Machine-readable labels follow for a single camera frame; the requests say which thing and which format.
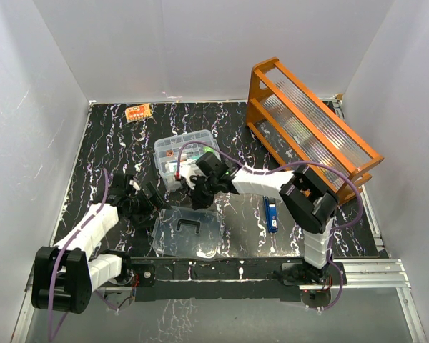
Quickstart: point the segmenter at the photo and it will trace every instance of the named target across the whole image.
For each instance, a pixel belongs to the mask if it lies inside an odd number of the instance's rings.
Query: white panel
[[[367,183],[429,339],[429,1],[396,1],[345,97],[349,124],[385,155]]]
[[[164,0],[169,86],[184,99],[245,99],[277,56],[318,95],[344,93],[392,0]]]
[[[131,102],[245,99],[272,56],[343,93],[393,0],[34,2],[88,99]]]
[[[0,0],[0,342],[49,243],[88,103],[30,0]]]
[[[89,100],[167,99],[159,1],[34,3]]]

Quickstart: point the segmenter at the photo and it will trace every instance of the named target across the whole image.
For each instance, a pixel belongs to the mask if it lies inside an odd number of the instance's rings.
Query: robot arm
[[[110,279],[122,281],[129,277],[130,258],[126,252],[107,250],[89,261],[107,232],[123,217],[134,217],[140,222],[156,209],[171,208],[151,183],[147,184],[146,189],[140,189],[129,174],[113,176],[106,204],[97,213],[101,206],[98,201],[94,200],[96,204],[91,205],[84,218],[66,237],[53,247],[42,247],[36,253],[31,296],[34,307],[48,308],[49,285],[56,257],[74,235],[76,238],[66,248],[59,265],[54,309],[82,313],[95,289]]]
[[[218,192],[258,194],[281,199],[305,237],[304,260],[321,275],[327,268],[327,257],[338,197],[308,166],[294,171],[265,174],[234,166],[229,168],[213,153],[207,152],[196,162],[203,173],[196,175],[190,166],[184,166],[180,175],[189,187],[193,209],[209,207]]]

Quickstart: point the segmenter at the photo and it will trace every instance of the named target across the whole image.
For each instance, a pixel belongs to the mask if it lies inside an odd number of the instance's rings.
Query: clear plastic organizer box
[[[158,139],[156,143],[154,143],[154,163],[156,164],[156,168],[158,168],[160,176],[164,180],[165,187],[169,192],[181,188],[181,182],[175,179],[178,153],[181,146],[189,141],[202,141],[216,149],[219,149],[212,133],[208,130],[200,130],[190,132],[188,134],[181,134],[179,136],[162,138]],[[207,151],[211,151],[207,146],[203,146],[201,144],[189,144],[182,152],[181,163],[194,164],[199,157]],[[218,158],[220,157],[217,152],[214,152],[214,154]]]

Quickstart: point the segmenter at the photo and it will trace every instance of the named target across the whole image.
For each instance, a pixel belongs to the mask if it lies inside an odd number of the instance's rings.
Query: blue object
[[[278,232],[278,214],[275,199],[264,197],[265,218],[267,220],[267,229],[269,234]]]

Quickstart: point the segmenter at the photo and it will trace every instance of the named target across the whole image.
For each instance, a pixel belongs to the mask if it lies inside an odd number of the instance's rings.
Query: black marble surface
[[[136,172],[141,184],[148,181],[166,189],[154,166],[156,140],[186,132],[209,129],[220,149],[254,168],[278,166],[245,126],[247,105],[231,103],[152,104],[152,118],[128,124],[124,110],[134,104],[102,104],[91,108],[74,174],[69,186],[56,241],[63,238],[87,212],[97,190],[103,189],[102,168],[111,172]],[[172,205],[190,207],[180,191],[166,193]],[[357,214],[355,200],[337,211],[335,225]],[[303,248],[302,230],[283,204],[278,204],[279,229],[268,234],[262,197],[221,194],[212,206],[222,217],[224,235],[219,257],[296,257]],[[96,249],[119,249],[133,257],[155,256],[152,227],[138,229],[122,220],[110,230]],[[335,233],[333,249],[338,257],[377,257],[378,252],[365,214],[351,229]]]

